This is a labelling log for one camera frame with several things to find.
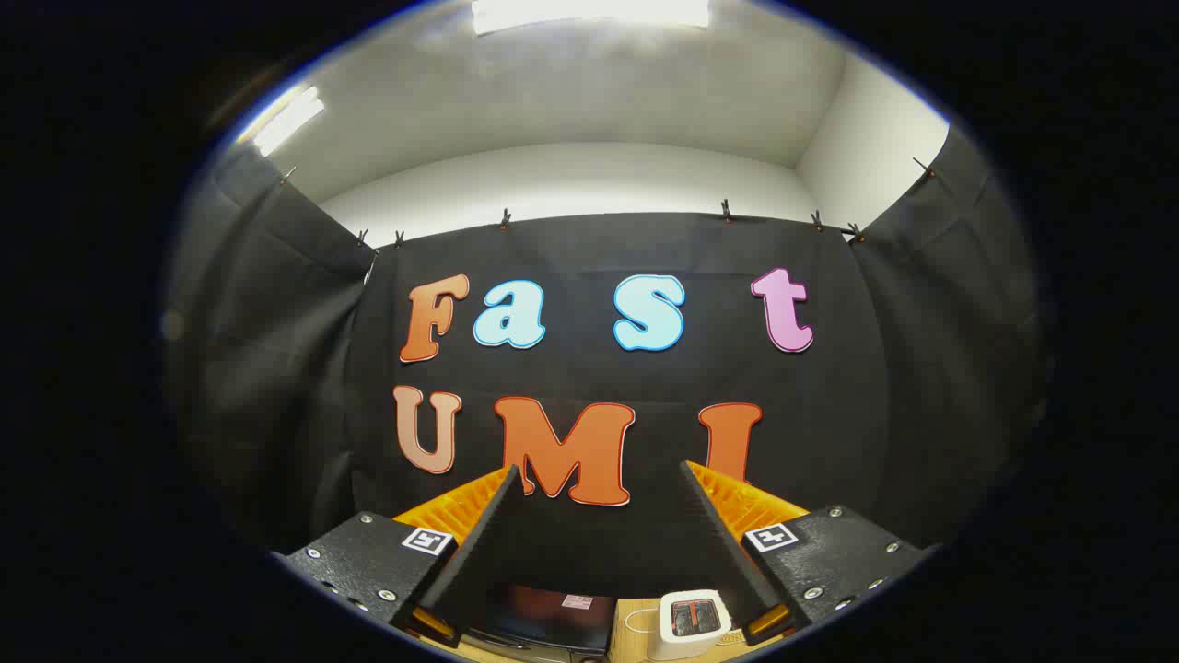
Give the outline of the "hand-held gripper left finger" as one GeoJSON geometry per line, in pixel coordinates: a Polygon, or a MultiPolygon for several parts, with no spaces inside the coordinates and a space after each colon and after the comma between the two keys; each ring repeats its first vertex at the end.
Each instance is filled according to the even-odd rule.
{"type": "Polygon", "coordinates": [[[274,560],[363,621],[454,649],[490,603],[500,575],[490,544],[523,497],[518,466],[493,471],[485,483],[465,536],[362,511],[274,560]]]}

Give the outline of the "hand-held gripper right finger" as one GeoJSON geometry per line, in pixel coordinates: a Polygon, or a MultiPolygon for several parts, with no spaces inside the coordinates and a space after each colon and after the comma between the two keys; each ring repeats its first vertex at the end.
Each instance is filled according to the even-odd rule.
{"type": "Polygon", "coordinates": [[[699,462],[681,462],[681,483],[700,520],[712,587],[750,646],[857,608],[936,550],[855,508],[801,508],[699,462]]]}

